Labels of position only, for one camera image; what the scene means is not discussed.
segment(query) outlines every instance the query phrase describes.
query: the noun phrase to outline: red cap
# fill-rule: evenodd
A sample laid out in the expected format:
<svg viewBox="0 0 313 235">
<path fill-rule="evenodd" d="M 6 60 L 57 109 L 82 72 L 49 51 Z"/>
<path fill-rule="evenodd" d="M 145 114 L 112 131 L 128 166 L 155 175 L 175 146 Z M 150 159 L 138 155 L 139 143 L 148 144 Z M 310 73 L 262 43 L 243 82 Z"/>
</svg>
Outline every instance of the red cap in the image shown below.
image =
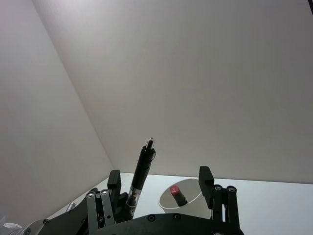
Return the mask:
<svg viewBox="0 0 313 235">
<path fill-rule="evenodd" d="M 178 194 L 180 194 L 180 189 L 178 188 L 178 186 L 177 185 L 172 185 L 171 187 L 170 187 L 170 192 L 171 192 L 171 194 L 174 196 L 174 195 L 178 195 Z"/>
</svg>

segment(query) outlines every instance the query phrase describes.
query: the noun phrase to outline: pen tip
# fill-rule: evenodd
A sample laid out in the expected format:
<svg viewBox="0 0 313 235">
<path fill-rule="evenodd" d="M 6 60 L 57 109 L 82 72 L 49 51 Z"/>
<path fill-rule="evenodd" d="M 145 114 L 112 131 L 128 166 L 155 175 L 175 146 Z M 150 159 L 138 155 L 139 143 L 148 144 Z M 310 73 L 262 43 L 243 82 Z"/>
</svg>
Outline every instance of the pen tip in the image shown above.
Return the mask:
<svg viewBox="0 0 313 235">
<path fill-rule="evenodd" d="M 152 149 L 154 143 L 155 143 L 155 139 L 154 138 L 148 139 L 148 142 L 147 142 L 147 145 L 146 145 L 146 150 Z"/>
</svg>

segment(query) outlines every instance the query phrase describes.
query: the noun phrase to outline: white backdrop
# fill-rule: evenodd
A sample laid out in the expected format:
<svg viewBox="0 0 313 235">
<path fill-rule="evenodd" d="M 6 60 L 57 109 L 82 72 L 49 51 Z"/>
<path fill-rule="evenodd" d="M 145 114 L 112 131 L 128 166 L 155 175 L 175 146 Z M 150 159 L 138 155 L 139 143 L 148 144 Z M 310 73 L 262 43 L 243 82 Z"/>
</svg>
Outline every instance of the white backdrop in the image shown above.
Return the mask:
<svg viewBox="0 0 313 235">
<path fill-rule="evenodd" d="M 313 183 L 307 0 L 33 0 L 112 164 Z"/>
<path fill-rule="evenodd" d="M 32 2 L 0 1 L 1 214 L 45 218 L 111 169 Z"/>
</svg>

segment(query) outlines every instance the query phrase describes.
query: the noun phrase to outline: paper cup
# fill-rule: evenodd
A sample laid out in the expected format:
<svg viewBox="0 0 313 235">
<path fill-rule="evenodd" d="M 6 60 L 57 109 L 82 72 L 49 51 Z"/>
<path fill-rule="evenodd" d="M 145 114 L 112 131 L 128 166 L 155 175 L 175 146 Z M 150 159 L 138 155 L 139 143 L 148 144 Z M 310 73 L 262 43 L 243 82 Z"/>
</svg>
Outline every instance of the paper cup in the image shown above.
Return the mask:
<svg viewBox="0 0 313 235">
<path fill-rule="evenodd" d="M 205 198 L 202 196 L 197 179 L 182 180 L 175 185 L 185 195 L 188 203 L 179 207 L 169 188 L 167 188 L 158 201 L 159 206 L 165 213 L 181 213 L 206 219 L 211 217 L 211 210 L 207 207 Z"/>
</svg>

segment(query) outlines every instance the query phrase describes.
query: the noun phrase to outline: pen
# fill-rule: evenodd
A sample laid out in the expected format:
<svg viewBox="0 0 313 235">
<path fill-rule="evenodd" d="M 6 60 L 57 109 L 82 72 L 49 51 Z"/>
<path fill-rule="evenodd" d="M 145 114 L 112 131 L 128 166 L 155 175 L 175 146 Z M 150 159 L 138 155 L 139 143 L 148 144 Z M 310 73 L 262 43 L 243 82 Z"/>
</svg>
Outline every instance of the pen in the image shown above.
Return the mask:
<svg viewBox="0 0 313 235">
<path fill-rule="evenodd" d="M 153 149 L 154 143 L 155 140 L 153 138 L 148 139 L 146 146 L 142 147 L 139 155 L 131 189 L 126 201 L 127 213 L 129 213 L 131 218 L 134 216 L 142 187 L 150 170 L 151 162 L 156 156 L 156 152 Z"/>
</svg>

